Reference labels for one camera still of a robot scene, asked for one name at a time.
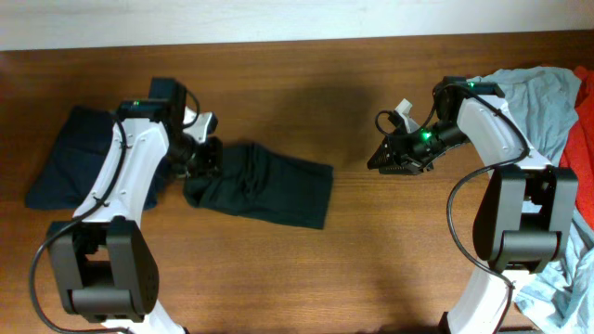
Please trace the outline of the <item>black t-shirt white logo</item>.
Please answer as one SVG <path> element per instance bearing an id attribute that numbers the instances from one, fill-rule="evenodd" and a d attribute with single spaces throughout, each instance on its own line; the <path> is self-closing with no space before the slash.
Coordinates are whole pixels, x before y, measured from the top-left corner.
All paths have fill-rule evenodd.
<path id="1" fill-rule="evenodd" d="M 278 225 L 323 229 L 333 167 L 277 154 L 256 143 L 222 151 L 218 177 L 188 179 L 188 204 Z"/>

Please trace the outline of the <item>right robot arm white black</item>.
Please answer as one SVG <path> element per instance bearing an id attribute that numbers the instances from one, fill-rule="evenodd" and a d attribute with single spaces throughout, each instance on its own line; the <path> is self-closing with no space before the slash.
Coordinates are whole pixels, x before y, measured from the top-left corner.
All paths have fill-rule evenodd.
<path id="1" fill-rule="evenodd" d="M 439 333 L 497 333 L 517 293 L 565 253 L 578 189 L 575 173 L 554 166 L 514 121 L 497 83 L 446 76 L 433 88 L 433 106 L 423 124 L 402 100 L 386 111 L 393 125 L 367 163 L 381 174 L 417 175 L 466 143 L 483 167 L 461 178 L 446 202 L 450 236 L 474 265 L 456 305 L 443 313 Z M 458 238 L 455 196 L 472 178 L 489 183 L 472 228 L 473 249 Z"/>

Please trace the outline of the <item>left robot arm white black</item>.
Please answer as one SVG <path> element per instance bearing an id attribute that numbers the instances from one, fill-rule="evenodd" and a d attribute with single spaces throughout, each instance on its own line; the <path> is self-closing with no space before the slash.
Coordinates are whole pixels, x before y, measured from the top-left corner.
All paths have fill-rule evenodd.
<path id="1" fill-rule="evenodd" d="M 141 233 L 149 187 L 168 160 L 186 179 L 221 172 L 216 116 L 190 108 L 191 94 L 173 78 L 154 78 L 148 97 L 116 109 L 106 159 L 68 222 L 47 230 L 64 311 L 97 324 L 98 333 L 184 333 L 158 300 L 159 269 Z"/>

